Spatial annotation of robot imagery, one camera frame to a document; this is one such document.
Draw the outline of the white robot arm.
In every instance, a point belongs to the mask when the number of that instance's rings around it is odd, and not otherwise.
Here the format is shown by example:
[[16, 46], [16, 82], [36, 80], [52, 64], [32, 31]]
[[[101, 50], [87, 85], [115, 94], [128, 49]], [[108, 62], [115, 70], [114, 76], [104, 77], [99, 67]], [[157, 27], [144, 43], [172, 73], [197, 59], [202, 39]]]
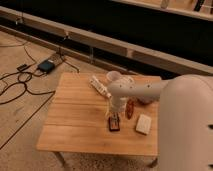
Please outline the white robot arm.
[[108, 85], [113, 108], [122, 97], [157, 101], [158, 171], [213, 171], [213, 76]]

